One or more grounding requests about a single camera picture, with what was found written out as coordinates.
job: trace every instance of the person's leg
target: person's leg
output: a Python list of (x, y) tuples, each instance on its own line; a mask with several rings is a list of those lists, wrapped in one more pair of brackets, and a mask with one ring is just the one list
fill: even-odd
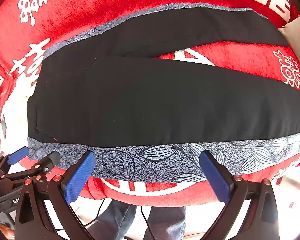
[[(148, 223), (156, 240), (183, 239), (186, 227), (186, 208), (152, 207)], [(147, 228), (143, 240), (153, 240), (149, 228)]]
[(112, 200), (107, 209), (88, 227), (94, 239), (122, 240), (131, 226), (137, 206)]

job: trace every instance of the metal screw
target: metal screw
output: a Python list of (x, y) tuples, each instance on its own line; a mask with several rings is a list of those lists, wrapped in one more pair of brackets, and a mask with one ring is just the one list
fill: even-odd
[(270, 182), (269, 179), (263, 179), (262, 182), (263, 182), (264, 184), (266, 184), (266, 185), (270, 185), (270, 184), (271, 184), (271, 182)]
[(61, 176), (60, 175), (56, 175), (53, 177), (53, 181), (58, 182), (61, 180)]
[(25, 185), (29, 185), (31, 183), (31, 179), (26, 179), (25, 180)]
[(234, 175), (233, 178), (236, 180), (236, 181), (241, 181), (242, 180), (242, 177), (240, 175)]

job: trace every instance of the leaf pattern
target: leaf pattern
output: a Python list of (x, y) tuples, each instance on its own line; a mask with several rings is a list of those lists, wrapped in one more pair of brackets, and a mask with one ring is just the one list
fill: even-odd
[(276, 149), (273, 151), (273, 155), (280, 155), (282, 154), (283, 150), (286, 149), (287, 147), (287, 138), (279, 138), (279, 139), (274, 139), (272, 141), (272, 146), (276, 147)]
[(173, 178), (175, 182), (193, 182), (193, 181), (204, 181), (206, 178), (204, 176), (191, 174), (191, 173), (185, 173), (180, 174), (178, 176), (175, 176)]
[(83, 33), (79, 33), (78, 35), (71, 37), (69, 40), (67, 40), (67, 42), (68, 42), (68, 44), (71, 44), (74, 42), (85, 40), (86, 38), (91, 37), (93, 35), (94, 35), (93, 30), (87, 30)]
[(272, 146), (274, 147), (282, 147), (287, 143), (287, 138), (283, 137), (283, 138), (279, 138), (279, 139), (274, 139), (272, 141)]
[(252, 140), (246, 140), (246, 141), (233, 141), (233, 142), (230, 142), (232, 145), (234, 146), (246, 146), (248, 145), (249, 143), (251, 143)]
[(260, 167), (260, 164), (261, 163), (256, 162), (256, 159), (253, 156), (251, 156), (240, 166), (238, 173), (241, 175), (252, 173), (258, 167)]
[(139, 156), (152, 162), (160, 162), (168, 159), (176, 152), (180, 152), (180, 150), (175, 146), (157, 145), (142, 151)]
[(265, 147), (255, 147), (251, 152), (253, 157), (260, 163), (270, 164), (274, 162), (269, 150)]
[(196, 182), (204, 180), (198, 158), (210, 150), (232, 174), (250, 174), (281, 163), (300, 153), (300, 133), (284, 138), (222, 143), (183, 143), (160, 146), (100, 148), (75, 144), (46, 144), (28, 138), (29, 156), (40, 160), (56, 150), (62, 156), (59, 167), (67, 169), (87, 150), (96, 154), (92, 176), (139, 182)]
[(196, 165), (198, 167), (200, 167), (199, 156), (205, 150), (205, 148), (202, 145), (200, 145), (199, 143), (189, 143), (188, 147), (191, 152), (193, 160), (195, 161)]
[(225, 165), (225, 156), (221, 150), (217, 150), (217, 152), (213, 155), (218, 163)]

